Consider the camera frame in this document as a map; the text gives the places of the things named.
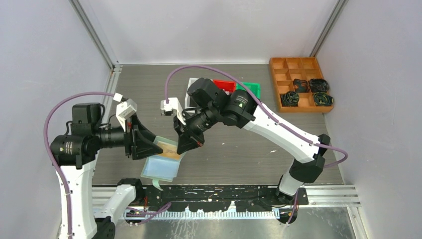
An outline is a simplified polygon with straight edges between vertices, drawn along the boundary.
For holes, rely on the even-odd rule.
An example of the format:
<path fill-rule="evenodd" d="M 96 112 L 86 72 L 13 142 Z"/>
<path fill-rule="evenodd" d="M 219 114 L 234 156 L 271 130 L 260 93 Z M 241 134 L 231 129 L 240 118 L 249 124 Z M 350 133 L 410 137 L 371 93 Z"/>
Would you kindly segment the gold card with black stripe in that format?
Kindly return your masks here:
<path fill-rule="evenodd" d="M 157 154 L 157 156 L 167 158 L 170 160 L 180 161 L 182 159 L 182 155 L 177 153 L 177 146 L 166 143 L 166 142 L 157 142 L 157 145 L 163 150 L 162 153 Z"/>

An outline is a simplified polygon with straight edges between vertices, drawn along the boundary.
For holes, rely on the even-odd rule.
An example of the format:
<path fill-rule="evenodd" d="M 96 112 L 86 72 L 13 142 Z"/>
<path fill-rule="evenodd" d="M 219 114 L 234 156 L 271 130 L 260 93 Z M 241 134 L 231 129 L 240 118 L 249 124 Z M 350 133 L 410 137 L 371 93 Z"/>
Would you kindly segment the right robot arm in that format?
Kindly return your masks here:
<path fill-rule="evenodd" d="M 324 147 L 330 140 L 327 135 L 306 133 L 273 113 L 254 94 L 246 90 L 228 94 L 210 79 L 195 80 L 187 94 L 197 104 L 193 114 L 183 109 L 177 98 L 162 101 L 164 114 L 176 114 L 178 154 L 203 146 L 204 132 L 220 122 L 261 135 L 293 156 L 291 167 L 278 183 L 276 197 L 281 204 L 291 203 L 303 184 L 313 183 L 322 173 Z"/>

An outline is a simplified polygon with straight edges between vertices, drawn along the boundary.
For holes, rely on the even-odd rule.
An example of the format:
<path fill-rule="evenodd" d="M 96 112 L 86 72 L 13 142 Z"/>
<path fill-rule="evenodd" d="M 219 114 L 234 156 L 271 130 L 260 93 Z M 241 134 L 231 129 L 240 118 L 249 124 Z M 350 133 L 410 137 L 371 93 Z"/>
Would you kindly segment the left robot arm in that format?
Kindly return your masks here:
<path fill-rule="evenodd" d="M 138 119 L 132 100 L 116 107 L 119 127 L 102 125 L 105 107 L 100 103 L 76 104 L 67 131 L 57 136 L 50 149 L 59 167 L 62 196 L 62 239 L 112 239 L 126 208 L 145 199 L 141 180 L 121 179 L 112 196 L 98 213 L 93 210 L 92 179 L 97 153 L 103 148 L 123 147 L 134 160 L 163 152 L 154 143 L 155 134 Z"/>

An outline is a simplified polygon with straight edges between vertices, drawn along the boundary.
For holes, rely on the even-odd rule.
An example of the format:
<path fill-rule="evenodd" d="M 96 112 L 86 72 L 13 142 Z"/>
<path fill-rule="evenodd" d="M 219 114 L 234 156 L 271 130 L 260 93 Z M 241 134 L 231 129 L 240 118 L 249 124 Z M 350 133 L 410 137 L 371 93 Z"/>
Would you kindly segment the red plastic bin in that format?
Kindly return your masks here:
<path fill-rule="evenodd" d="M 214 84 L 225 91 L 227 94 L 231 94 L 236 90 L 236 83 L 234 81 L 226 81 L 226 80 L 219 80 L 213 79 Z"/>

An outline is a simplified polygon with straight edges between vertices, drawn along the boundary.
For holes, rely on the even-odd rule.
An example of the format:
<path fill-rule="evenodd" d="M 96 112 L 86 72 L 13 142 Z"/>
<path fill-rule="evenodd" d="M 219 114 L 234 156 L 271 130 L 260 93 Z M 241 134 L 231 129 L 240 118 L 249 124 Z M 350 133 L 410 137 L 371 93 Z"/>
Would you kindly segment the green plastic bin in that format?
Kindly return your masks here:
<path fill-rule="evenodd" d="M 261 87 L 259 83 L 252 83 L 252 82 L 242 82 L 255 96 L 256 98 L 260 99 L 261 97 Z M 245 90 L 240 84 L 236 83 L 236 90 Z"/>

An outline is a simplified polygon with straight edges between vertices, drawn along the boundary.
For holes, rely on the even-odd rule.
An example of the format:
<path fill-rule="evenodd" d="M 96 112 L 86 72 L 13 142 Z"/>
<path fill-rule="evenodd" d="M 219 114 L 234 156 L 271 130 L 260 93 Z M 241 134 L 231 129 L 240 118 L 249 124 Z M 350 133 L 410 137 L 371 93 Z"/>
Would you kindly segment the rolled dark sock lower left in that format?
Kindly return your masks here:
<path fill-rule="evenodd" d="M 284 94 L 280 94 L 280 100 L 283 107 L 297 107 L 300 97 L 295 91 L 287 91 Z"/>

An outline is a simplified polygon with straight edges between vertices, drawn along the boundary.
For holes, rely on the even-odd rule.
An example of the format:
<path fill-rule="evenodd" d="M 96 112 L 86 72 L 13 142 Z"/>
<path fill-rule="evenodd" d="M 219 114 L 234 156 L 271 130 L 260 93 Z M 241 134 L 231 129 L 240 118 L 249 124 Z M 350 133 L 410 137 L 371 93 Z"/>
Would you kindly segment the rolled dark sock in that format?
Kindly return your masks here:
<path fill-rule="evenodd" d="M 295 91 L 287 91 L 284 94 L 280 94 L 280 100 L 283 107 L 297 107 L 300 97 Z"/>
<path fill-rule="evenodd" d="M 313 93 L 314 103 L 318 107 L 329 107 L 334 103 L 334 98 L 326 92 Z"/>
<path fill-rule="evenodd" d="M 323 78 L 313 78 L 309 80 L 309 87 L 311 92 L 323 92 L 327 93 L 330 90 L 329 83 Z"/>
<path fill-rule="evenodd" d="M 295 78 L 293 80 L 294 91 L 296 93 L 308 93 L 310 91 L 310 87 L 307 80 L 301 80 Z"/>

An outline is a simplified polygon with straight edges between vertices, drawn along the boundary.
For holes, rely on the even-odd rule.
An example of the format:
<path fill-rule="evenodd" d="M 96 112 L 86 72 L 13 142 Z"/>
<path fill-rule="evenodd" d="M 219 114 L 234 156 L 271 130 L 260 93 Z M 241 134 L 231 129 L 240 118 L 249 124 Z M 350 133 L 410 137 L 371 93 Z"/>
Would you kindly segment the orange wooden compartment tray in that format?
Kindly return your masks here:
<path fill-rule="evenodd" d="M 277 110 L 281 113 L 328 113 L 334 99 L 315 57 L 269 60 Z"/>

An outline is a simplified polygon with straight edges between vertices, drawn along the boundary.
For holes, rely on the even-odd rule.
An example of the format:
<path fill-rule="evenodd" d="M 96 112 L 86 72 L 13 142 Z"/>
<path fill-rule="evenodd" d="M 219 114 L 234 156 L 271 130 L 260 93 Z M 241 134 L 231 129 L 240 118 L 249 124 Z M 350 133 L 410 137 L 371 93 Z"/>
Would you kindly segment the rolled dark sock upper left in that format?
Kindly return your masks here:
<path fill-rule="evenodd" d="M 310 91 L 310 87 L 307 80 L 301 80 L 295 78 L 293 80 L 294 91 L 296 93 L 308 93 Z"/>

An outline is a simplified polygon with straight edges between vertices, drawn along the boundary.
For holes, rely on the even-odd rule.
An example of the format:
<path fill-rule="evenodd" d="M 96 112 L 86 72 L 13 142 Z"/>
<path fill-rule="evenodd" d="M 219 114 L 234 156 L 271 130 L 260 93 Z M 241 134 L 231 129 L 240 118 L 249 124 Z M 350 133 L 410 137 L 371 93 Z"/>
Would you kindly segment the rolled dark sock lower right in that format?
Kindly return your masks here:
<path fill-rule="evenodd" d="M 326 92 L 313 93 L 314 103 L 318 107 L 329 107 L 334 103 L 334 98 Z"/>

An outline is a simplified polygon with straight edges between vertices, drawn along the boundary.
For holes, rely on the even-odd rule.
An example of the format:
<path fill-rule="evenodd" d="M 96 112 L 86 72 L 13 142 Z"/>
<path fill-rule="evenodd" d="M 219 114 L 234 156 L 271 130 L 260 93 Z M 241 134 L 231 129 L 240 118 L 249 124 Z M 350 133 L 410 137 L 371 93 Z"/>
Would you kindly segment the rolled dark sock upper right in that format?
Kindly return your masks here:
<path fill-rule="evenodd" d="M 309 80 L 309 87 L 311 92 L 323 92 L 327 93 L 330 90 L 329 83 L 323 78 L 313 78 Z"/>

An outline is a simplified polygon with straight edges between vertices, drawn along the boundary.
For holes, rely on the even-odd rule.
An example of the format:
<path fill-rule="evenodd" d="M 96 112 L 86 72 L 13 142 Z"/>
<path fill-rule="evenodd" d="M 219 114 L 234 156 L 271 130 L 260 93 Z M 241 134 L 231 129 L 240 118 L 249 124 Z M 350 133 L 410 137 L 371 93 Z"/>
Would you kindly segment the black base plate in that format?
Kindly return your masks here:
<path fill-rule="evenodd" d="M 152 185 L 143 188 L 142 197 L 130 207 L 146 206 L 156 211 L 171 203 L 168 212 L 225 212 L 234 203 L 236 212 L 268 212 L 272 208 L 291 207 L 294 198 L 282 199 L 273 185 L 165 185 L 162 191 Z"/>

